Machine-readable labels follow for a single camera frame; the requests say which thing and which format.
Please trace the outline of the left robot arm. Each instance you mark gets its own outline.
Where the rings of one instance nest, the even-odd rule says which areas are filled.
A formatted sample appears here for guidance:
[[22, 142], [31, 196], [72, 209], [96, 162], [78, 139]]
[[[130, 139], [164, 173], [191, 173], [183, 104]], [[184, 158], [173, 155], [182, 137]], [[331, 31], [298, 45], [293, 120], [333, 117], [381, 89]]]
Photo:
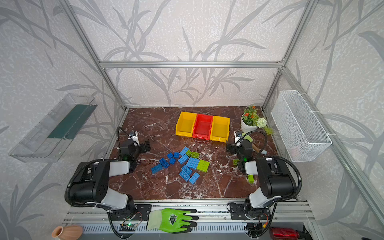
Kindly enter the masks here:
[[110, 177], [131, 174], [137, 167], [140, 154], [151, 150], [150, 141], [138, 144], [131, 139], [122, 146], [116, 159], [81, 162], [71, 177], [65, 201], [76, 208], [95, 207], [106, 211], [136, 212], [133, 197], [121, 194], [109, 187]]

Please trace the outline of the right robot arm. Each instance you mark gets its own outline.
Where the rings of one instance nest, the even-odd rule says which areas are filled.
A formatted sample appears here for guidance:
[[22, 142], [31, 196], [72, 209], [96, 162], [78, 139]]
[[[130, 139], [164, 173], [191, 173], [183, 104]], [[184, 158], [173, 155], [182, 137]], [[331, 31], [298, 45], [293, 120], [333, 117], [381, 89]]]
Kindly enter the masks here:
[[248, 140], [227, 144], [226, 151], [237, 155], [241, 173], [258, 176], [259, 188], [243, 204], [244, 213], [255, 214], [278, 202], [295, 198], [301, 191], [303, 180], [298, 168], [280, 156], [253, 157], [253, 145]]

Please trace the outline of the small green lego brick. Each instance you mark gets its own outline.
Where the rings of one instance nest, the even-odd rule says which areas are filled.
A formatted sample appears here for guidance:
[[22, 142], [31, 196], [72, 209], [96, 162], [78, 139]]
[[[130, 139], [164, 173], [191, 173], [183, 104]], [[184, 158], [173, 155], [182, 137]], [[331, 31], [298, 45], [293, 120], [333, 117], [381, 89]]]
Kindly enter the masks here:
[[199, 158], [200, 158], [200, 153], [192, 152], [192, 153], [191, 153], [191, 157], [192, 157], [192, 158], [195, 158], [195, 159], [199, 159]]

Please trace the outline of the large green lego plate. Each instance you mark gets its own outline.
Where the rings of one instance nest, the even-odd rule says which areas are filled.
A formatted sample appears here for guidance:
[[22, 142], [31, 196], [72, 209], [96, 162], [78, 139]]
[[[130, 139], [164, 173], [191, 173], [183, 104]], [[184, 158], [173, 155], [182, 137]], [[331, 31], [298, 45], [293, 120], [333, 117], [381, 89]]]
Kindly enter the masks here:
[[206, 173], [208, 171], [209, 166], [210, 162], [200, 160], [197, 166], [197, 170]]

